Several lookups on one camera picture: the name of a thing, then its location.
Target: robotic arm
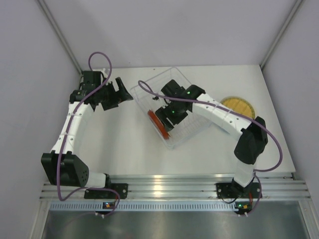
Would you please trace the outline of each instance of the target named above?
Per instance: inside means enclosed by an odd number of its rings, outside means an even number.
[[[50,153],[44,153],[41,163],[46,175],[52,185],[56,185],[57,161],[58,154],[62,147],[62,141],[67,132],[67,126],[73,116],[67,139],[62,151],[60,164],[60,184],[62,186],[75,187],[94,187],[94,188],[111,188],[111,180],[108,174],[96,173],[89,170],[88,166],[78,157],[81,141],[87,122],[93,115],[95,108],[101,104],[103,110],[109,110],[118,107],[123,101],[132,100],[123,85],[121,78],[116,78],[118,91],[115,91],[113,83],[104,85],[95,94],[89,97],[80,105],[73,115],[74,109],[86,95],[101,85],[101,79],[104,79],[104,73],[101,71],[84,71],[83,82],[78,90],[73,91],[70,95],[69,111],[64,123],[63,129],[59,135],[56,144]]]
[[[155,115],[166,132],[172,130],[175,124],[187,117],[187,111],[190,111],[206,117],[234,137],[238,141],[234,150],[238,162],[231,183],[231,191],[232,195],[236,195],[236,197],[247,197],[254,179],[257,157],[264,151],[268,143],[266,132],[247,119],[231,114],[231,109],[229,111],[220,109],[218,107],[220,103],[196,85],[185,89],[179,86],[175,80],[171,80],[161,91],[167,97],[215,104],[213,107],[200,103],[171,101],[167,106],[156,110]],[[261,117],[257,117],[255,121],[266,127],[265,121]]]

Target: orange plate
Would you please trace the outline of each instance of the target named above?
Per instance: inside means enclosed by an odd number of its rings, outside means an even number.
[[[162,122],[160,121],[160,119],[154,114],[153,111],[149,110],[148,111],[148,115],[152,121],[152,123],[156,126],[156,128],[158,129],[158,131],[162,134],[162,136],[164,137],[164,139],[168,139],[169,138],[169,134],[167,133],[167,131],[165,130],[164,125],[162,124]]]

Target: white table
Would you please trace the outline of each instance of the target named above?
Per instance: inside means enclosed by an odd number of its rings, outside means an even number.
[[[111,80],[121,77],[130,90],[138,80],[147,80],[166,69],[168,67],[114,69]],[[295,172],[258,65],[194,66],[179,67],[179,70],[218,101],[226,96],[248,100],[283,148],[283,163],[275,172]],[[129,101],[106,112],[101,106],[96,108],[88,123],[79,156],[90,170],[111,175],[228,174],[235,171],[235,146],[236,141],[230,135],[212,125],[170,150],[137,103]],[[270,168],[278,159],[278,149],[269,137],[257,168]]]

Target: gray wall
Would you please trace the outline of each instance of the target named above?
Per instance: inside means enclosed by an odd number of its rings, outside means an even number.
[[[0,237],[23,239],[78,80],[34,0],[2,0],[0,30]]]
[[[319,212],[319,1],[305,1],[263,73]]]
[[[45,0],[81,66],[259,64],[294,0]],[[102,66],[105,59],[94,57]]]

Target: gray floor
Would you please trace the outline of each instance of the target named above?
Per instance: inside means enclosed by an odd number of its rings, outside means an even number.
[[[297,202],[263,202],[248,218],[223,212],[49,212],[42,239],[307,239]]]

